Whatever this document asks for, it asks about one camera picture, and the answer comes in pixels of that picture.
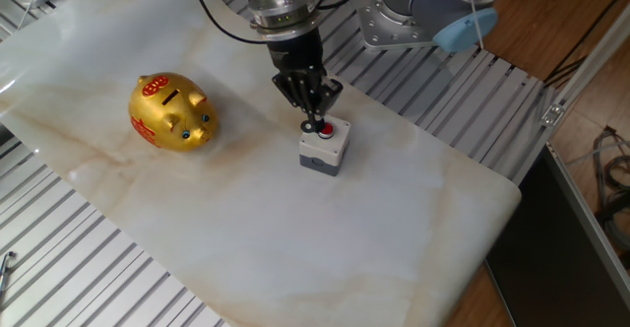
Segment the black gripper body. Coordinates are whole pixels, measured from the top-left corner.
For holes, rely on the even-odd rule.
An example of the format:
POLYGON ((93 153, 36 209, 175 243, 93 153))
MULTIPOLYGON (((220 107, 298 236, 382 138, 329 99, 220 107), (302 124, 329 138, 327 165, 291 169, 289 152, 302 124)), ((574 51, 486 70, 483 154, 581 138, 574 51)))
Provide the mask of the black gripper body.
POLYGON ((267 43, 274 66, 281 72, 317 70, 323 66, 323 42, 318 29, 298 37, 267 43))

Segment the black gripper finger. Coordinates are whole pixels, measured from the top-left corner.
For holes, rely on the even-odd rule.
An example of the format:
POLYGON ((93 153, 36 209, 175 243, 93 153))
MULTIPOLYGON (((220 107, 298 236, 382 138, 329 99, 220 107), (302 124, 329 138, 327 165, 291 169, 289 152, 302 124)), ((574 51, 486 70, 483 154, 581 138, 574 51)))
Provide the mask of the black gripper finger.
POLYGON ((272 82, 293 107, 306 115, 307 119, 300 125, 301 130, 314 131, 314 115, 304 76, 300 73, 278 73, 272 82))
POLYGON ((335 79, 318 74, 314 100, 314 129, 322 131, 325 126, 324 117, 339 98, 344 86, 335 79))

